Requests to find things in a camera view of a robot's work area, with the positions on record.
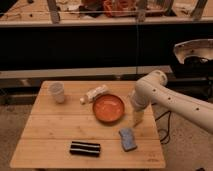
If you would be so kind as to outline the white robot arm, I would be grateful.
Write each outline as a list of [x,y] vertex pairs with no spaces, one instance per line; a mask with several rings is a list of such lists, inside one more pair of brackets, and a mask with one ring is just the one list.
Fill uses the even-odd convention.
[[213,104],[166,88],[167,76],[154,70],[136,81],[130,95],[135,111],[145,110],[151,101],[181,115],[195,125],[213,134]]

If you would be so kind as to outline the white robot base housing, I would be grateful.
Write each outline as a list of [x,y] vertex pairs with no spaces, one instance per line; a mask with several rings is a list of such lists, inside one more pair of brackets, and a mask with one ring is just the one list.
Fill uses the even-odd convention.
[[180,64],[184,64],[190,57],[213,60],[213,39],[194,39],[177,43],[173,47],[173,53]]

